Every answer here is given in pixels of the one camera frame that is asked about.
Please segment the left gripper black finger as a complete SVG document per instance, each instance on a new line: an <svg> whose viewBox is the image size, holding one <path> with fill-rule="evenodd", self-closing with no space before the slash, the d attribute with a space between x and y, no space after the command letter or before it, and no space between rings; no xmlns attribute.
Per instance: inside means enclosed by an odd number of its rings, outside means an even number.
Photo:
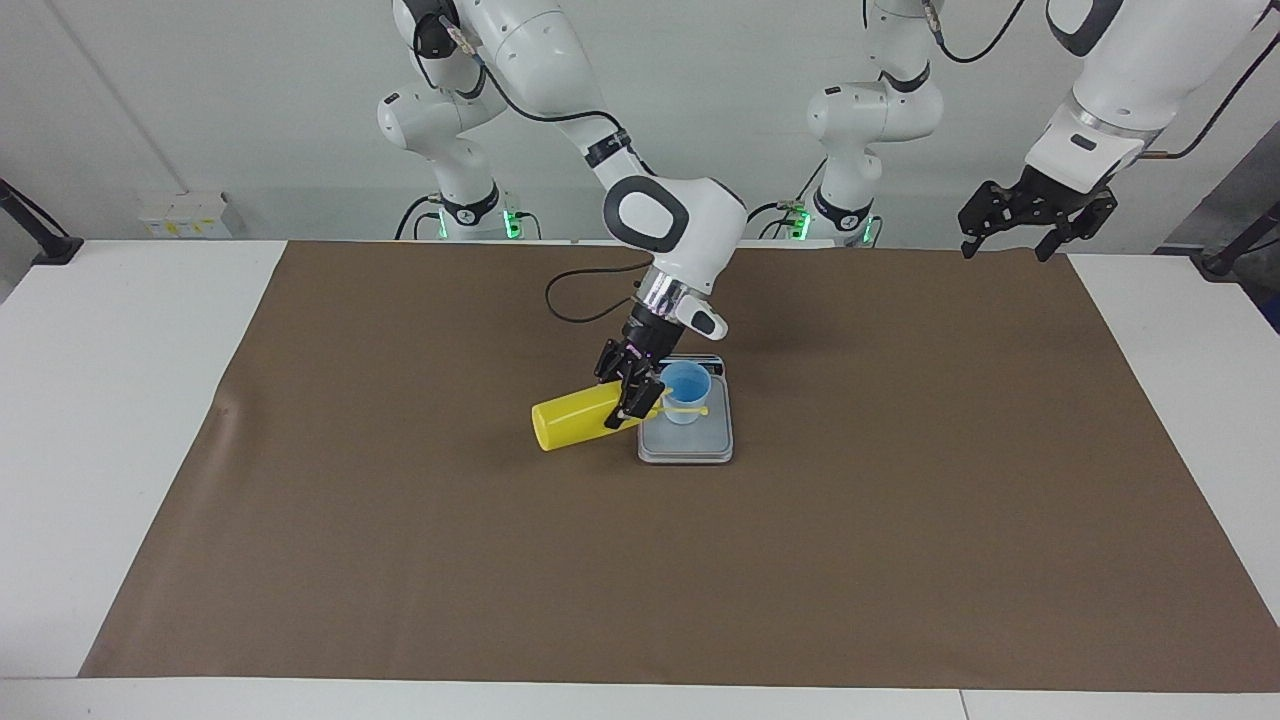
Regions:
<svg viewBox="0 0 1280 720"><path fill-rule="evenodd" d="M1048 233L1036 246L1039 263L1048 261L1064 245L1076 240L1091 240L1111 217L1117 200L1114 193L1098 193L1079 211L1056 211Z"/></svg>
<svg viewBox="0 0 1280 720"><path fill-rule="evenodd" d="M960 250L965 259L973 259L991 236L1018 225L1012 209L1015 190L986 181L959 210L957 223L964 234Z"/></svg>

